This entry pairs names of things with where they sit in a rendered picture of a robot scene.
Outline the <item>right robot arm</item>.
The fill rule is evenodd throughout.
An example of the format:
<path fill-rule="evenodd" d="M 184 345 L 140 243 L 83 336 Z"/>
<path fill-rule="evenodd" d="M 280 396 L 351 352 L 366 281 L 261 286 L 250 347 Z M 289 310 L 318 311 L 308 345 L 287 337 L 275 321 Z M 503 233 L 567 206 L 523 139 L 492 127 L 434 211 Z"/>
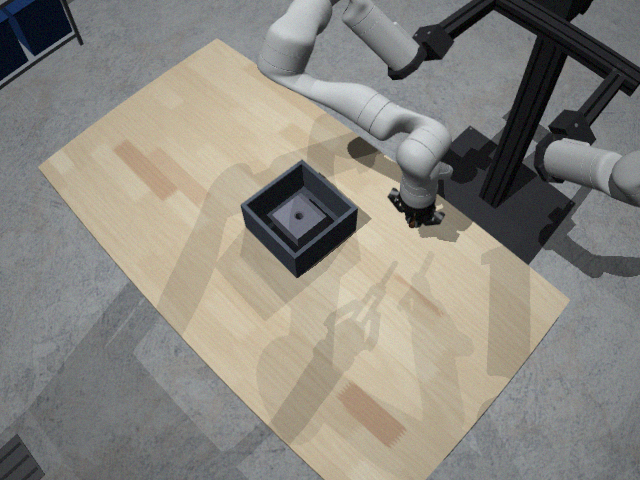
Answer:
<path fill-rule="evenodd" d="M 305 72 L 316 36 L 328 25 L 338 1 L 294 0 L 267 31 L 257 67 L 268 79 L 338 112 L 378 140 L 409 133 L 396 153 L 402 171 L 400 196 L 410 207 L 428 207 L 436 198 L 438 180 L 453 173 L 440 161 L 452 144 L 447 128 L 368 86 L 325 82 Z M 342 21 L 393 71 L 407 66 L 418 52 L 416 41 L 371 0 L 350 0 Z"/>

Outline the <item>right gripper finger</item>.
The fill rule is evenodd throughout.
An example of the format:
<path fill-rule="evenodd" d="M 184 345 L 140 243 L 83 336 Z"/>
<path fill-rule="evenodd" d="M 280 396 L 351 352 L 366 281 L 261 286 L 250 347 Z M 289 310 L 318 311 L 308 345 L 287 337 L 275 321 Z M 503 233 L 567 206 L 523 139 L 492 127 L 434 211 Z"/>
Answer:
<path fill-rule="evenodd" d="M 406 211 L 402 205 L 400 207 L 400 200 L 398 199 L 398 194 L 399 191 L 396 188 L 392 188 L 391 192 L 388 195 L 388 199 L 392 202 L 392 204 L 395 206 L 395 208 L 400 212 L 400 213 L 405 213 L 405 220 L 407 221 L 407 224 L 410 224 L 410 222 L 412 221 L 414 214 L 410 213 L 408 211 Z"/>
<path fill-rule="evenodd" d="M 445 214 L 443 212 L 436 211 L 434 208 L 433 212 L 434 214 L 431 216 L 421 216 L 422 214 L 415 214 L 414 227 L 421 227 L 422 222 L 425 226 L 439 225 L 442 222 Z"/>

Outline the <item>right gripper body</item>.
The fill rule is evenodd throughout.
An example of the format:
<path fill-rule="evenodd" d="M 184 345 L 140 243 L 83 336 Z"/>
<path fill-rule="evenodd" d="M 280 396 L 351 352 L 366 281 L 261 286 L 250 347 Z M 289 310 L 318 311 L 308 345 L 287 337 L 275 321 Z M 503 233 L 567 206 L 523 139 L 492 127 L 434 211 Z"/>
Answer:
<path fill-rule="evenodd" d="M 400 192 L 399 192 L 399 194 L 398 194 L 398 199 L 400 200 L 400 203 L 401 203 L 402 207 L 403 207 L 406 211 L 408 211 L 408 212 L 410 212 L 410 213 L 413 213 L 413 214 L 422 214 L 421 216 L 431 216 L 431 215 L 433 215 L 433 214 L 434 214 L 434 212 L 433 212 L 433 208 L 436 210 L 436 206 L 435 206 L 435 200 L 436 200 L 436 198 L 435 198 L 434 202 L 433 202 L 431 205 L 429 205 L 428 207 L 425 207 L 425 208 L 413 208 L 413 207 L 408 206 L 408 205 L 407 205 L 407 204 L 402 200 L 402 198 L 401 198 L 401 196 L 400 196 Z"/>

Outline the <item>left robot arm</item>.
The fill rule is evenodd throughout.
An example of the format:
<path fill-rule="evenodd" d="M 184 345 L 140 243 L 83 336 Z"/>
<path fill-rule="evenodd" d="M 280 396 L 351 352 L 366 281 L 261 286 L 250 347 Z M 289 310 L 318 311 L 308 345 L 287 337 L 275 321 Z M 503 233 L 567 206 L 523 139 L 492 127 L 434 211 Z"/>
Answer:
<path fill-rule="evenodd" d="M 563 138 L 548 146 L 544 166 L 555 178 L 640 207 L 640 150 L 622 157 L 616 152 L 591 147 L 587 142 Z"/>

